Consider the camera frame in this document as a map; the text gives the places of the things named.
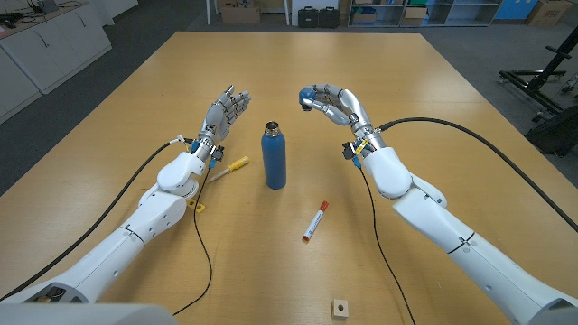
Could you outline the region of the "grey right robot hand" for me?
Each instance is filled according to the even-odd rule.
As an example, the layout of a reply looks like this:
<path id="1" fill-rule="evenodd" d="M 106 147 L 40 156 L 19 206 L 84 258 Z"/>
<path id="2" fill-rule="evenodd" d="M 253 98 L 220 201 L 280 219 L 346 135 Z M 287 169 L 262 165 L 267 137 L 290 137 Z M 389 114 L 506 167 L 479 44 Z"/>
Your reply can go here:
<path id="1" fill-rule="evenodd" d="M 299 92 L 303 111 L 323 112 L 334 124 L 347 125 L 357 137 L 374 132 L 367 111 L 358 98 L 348 89 L 331 84 L 314 84 Z"/>

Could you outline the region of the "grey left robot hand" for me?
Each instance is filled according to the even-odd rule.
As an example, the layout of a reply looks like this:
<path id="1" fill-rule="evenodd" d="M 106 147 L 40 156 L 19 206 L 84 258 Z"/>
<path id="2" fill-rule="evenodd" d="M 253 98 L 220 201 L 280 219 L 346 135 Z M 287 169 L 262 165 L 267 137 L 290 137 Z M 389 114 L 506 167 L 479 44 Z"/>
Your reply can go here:
<path id="1" fill-rule="evenodd" d="M 251 100 L 249 92 L 245 90 L 235 94 L 234 91 L 235 87 L 230 85 L 210 105 L 199 132 L 201 141 L 219 144 L 227 137 L 230 127 L 247 110 Z"/>

